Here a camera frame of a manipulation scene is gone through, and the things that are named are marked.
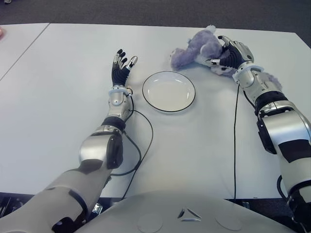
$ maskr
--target robot forearm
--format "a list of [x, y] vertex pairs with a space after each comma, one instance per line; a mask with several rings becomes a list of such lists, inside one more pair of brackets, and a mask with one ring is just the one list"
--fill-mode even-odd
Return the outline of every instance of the robot forearm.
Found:
[[129, 93], [124, 85], [129, 69], [137, 61], [137, 57], [132, 58], [122, 69], [124, 55], [120, 50], [115, 56], [109, 112], [102, 125], [82, 143], [80, 166], [64, 172], [23, 207], [1, 218], [0, 233], [70, 233], [85, 222], [112, 169], [123, 161], [122, 133], [129, 110]]
[[279, 157], [288, 205], [295, 220], [311, 231], [311, 124], [263, 68], [254, 64], [247, 46], [225, 36], [219, 38], [230, 55], [210, 63], [237, 69], [233, 78], [255, 106], [261, 141], [268, 152]]

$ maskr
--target floor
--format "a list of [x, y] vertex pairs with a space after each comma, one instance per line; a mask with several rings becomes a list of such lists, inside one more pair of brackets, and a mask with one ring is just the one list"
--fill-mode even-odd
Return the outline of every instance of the floor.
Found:
[[311, 46], [310, 0], [12, 0], [0, 25], [93, 23], [295, 32]]

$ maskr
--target black cable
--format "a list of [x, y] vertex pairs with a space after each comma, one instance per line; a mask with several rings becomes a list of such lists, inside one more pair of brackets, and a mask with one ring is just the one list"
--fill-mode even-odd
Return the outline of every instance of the black cable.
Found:
[[127, 171], [127, 172], [125, 172], [125, 173], [120, 173], [120, 174], [118, 174], [118, 173], [111, 173], [111, 174], [110, 174], [111, 176], [125, 176], [125, 175], [127, 175], [127, 174], [130, 174], [131, 172], [135, 171], [135, 170], [138, 168], [138, 166], [139, 166], [139, 164], [140, 164], [140, 162], [141, 162], [141, 151], [140, 151], [139, 147], [138, 147], [137, 144], [130, 138], [130, 136], [127, 135], [127, 133], [126, 133], [125, 130], [123, 131], [123, 133], [124, 133], [124, 135], [127, 137], [127, 139], [128, 139], [128, 140], [134, 145], [134, 147], [137, 149], [137, 151], [138, 151], [138, 153], [139, 153], [139, 160], [138, 160], [137, 164], [135, 165], [135, 167], [134, 167], [132, 170]]
[[133, 111], [134, 111], [134, 101], [133, 101], [133, 97], [132, 96], [130, 96], [130, 98], [131, 98], [131, 102], [132, 102], [132, 110], [130, 110], [131, 111], [131, 114], [125, 119], [125, 121], [124, 122], [127, 122], [127, 120], [133, 115]]
[[281, 189], [281, 181], [282, 181], [282, 176], [280, 175], [277, 179], [277, 182], [276, 182], [276, 188], [277, 188], [277, 191], [278, 193], [281, 195], [281, 197], [283, 198], [283, 200], [285, 202], [287, 202], [287, 198], [286, 196], [284, 195], [282, 189]]
[[256, 109], [255, 105], [251, 102], [251, 100], [247, 97], [246, 92], [243, 91], [245, 98], [247, 99], [247, 101], [253, 106], [254, 109]]
[[[143, 113], [141, 113], [141, 112], [139, 112], [139, 111], [137, 111], [137, 110], [133, 110], [133, 112], [137, 112], [137, 113], [141, 114], [141, 115], [148, 121], [148, 123], [149, 123], [149, 125], [150, 125], [150, 128], [151, 128], [151, 132], [152, 132], [152, 136], [151, 136], [151, 140], [150, 140], [149, 146], [148, 146], [148, 148], [147, 148], [147, 150], [146, 150], [144, 156], [143, 156], [142, 159], [141, 159], [141, 162], [140, 162], [140, 164], [139, 164], [139, 166], [140, 166], [141, 163], [142, 163], [142, 161], [144, 160], [144, 158], [145, 158], [145, 156], [146, 156], [146, 154], [147, 154], [147, 152], [148, 152], [148, 150], [149, 150], [151, 144], [152, 144], [153, 139], [154, 139], [154, 129], [153, 129], [153, 127], [152, 127], [152, 124], [151, 124], [150, 120], [149, 120]], [[135, 174], [136, 174], [136, 172], [137, 172], [139, 166], [138, 166], [137, 169], [135, 170], [135, 172], [134, 172], [134, 174], [133, 174], [133, 176], [132, 176], [132, 178], [131, 178], [131, 181], [130, 181], [130, 183], [129, 183], [129, 185], [128, 185], [128, 187], [127, 187], [127, 189], [126, 189], [126, 191], [125, 191], [125, 193], [124, 193], [124, 195], [123, 195], [123, 197], [121, 198], [121, 200], [123, 200], [123, 199], [125, 198], [125, 196], [126, 196], [128, 190], [129, 190], [129, 188], [130, 188], [130, 186], [131, 186], [131, 184], [132, 184], [132, 182], [133, 182], [134, 176], [135, 176]]]
[[237, 110], [238, 110], [238, 99], [239, 99], [239, 89], [240, 84], [238, 86], [237, 91], [237, 100], [235, 103], [235, 113], [234, 113], [234, 127], [233, 127], [233, 134], [234, 134], [234, 203], [236, 203], [236, 197], [237, 197], [237, 178], [236, 178], [236, 124], [237, 124]]

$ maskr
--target stuffed animal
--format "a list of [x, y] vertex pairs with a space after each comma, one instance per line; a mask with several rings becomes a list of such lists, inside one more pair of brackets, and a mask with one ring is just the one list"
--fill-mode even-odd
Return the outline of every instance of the stuffed animal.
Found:
[[[171, 54], [171, 67], [173, 70], [179, 70], [183, 66], [192, 62], [207, 65], [206, 60], [222, 59], [229, 55], [228, 50], [224, 50], [218, 38], [214, 35], [216, 27], [207, 26], [204, 30], [199, 31], [192, 39], [188, 41], [188, 47], [184, 49], [177, 48]], [[232, 77], [236, 69], [222, 66], [211, 66], [210, 70], [218, 75]], [[268, 80], [273, 82], [280, 90], [281, 84], [271, 74], [267, 74]]]
[[2, 37], [3, 35], [3, 29], [0, 27], [0, 38]]

